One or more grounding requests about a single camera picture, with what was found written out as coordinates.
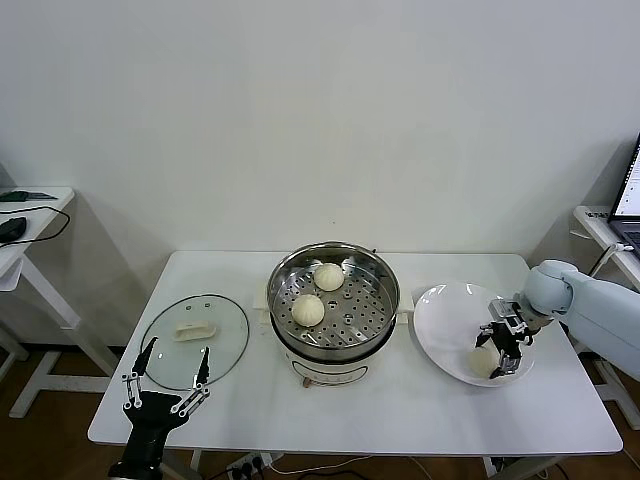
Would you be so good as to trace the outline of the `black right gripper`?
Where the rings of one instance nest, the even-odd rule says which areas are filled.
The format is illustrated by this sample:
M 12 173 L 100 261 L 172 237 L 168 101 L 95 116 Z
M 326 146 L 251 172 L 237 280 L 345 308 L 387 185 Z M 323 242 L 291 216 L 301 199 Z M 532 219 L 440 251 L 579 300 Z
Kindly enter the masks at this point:
M 513 375 L 517 372 L 521 362 L 520 345 L 530 346 L 533 343 L 533 335 L 526 328 L 520 333 L 511 333 L 505 323 L 489 323 L 480 326 L 476 337 L 475 347 L 480 348 L 489 340 L 492 340 L 500 352 L 498 366 L 491 372 L 491 380 Z

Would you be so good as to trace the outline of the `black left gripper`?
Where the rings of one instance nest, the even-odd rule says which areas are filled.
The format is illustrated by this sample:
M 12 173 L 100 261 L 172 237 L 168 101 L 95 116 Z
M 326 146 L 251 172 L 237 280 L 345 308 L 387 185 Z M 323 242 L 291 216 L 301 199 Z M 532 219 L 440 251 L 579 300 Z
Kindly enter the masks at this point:
M 124 414 L 132 425 L 122 457 L 127 464 L 159 464 L 169 433 L 186 423 L 186 418 L 180 416 L 190 416 L 210 396 L 207 387 L 210 374 L 209 347 L 203 350 L 186 398 L 142 391 L 141 379 L 146 373 L 156 341 L 157 338 L 152 337 L 136 357 L 131 370 L 121 376 L 125 394 Z

